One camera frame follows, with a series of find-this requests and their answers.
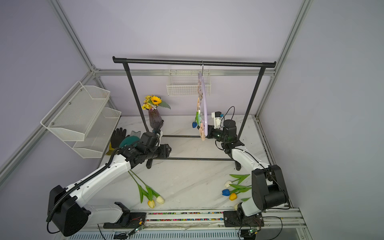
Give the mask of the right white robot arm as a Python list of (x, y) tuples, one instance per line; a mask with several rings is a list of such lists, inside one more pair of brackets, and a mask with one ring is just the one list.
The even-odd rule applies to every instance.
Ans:
[(222, 129), (208, 125), (206, 137), (221, 143), (225, 154), (250, 173), (252, 197), (238, 207), (240, 216), (250, 217), (289, 203), (282, 169), (262, 162), (247, 150), (237, 135), (234, 120), (225, 120)]

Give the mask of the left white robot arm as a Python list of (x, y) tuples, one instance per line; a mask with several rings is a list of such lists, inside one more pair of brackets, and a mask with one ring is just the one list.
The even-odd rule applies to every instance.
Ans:
[(121, 202), (115, 202), (114, 207), (92, 209), (86, 209), (86, 205), (96, 193), (137, 165), (169, 157), (172, 149), (168, 144), (161, 144), (162, 136), (162, 131), (154, 130), (130, 140), (125, 129), (114, 130), (111, 136), (113, 152), (106, 164), (66, 188), (58, 185), (50, 191), (46, 222), (54, 223), (65, 237), (74, 235), (86, 225), (129, 226), (133, 219), (131, 211)]

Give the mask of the purple clip hanger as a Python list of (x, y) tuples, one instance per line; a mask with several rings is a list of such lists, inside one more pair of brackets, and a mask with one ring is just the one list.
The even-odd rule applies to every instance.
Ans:
[(197, 111), (200, 112), (200, 128), (199, 134), (204, 141), (208, 134), (208, 122), (207, 122), (207, 98), (206, 98), (206, 87), (204, 81), (204, 63), (202, 63), (202, 70), (198, 73), (198, 102), (197, 102)]

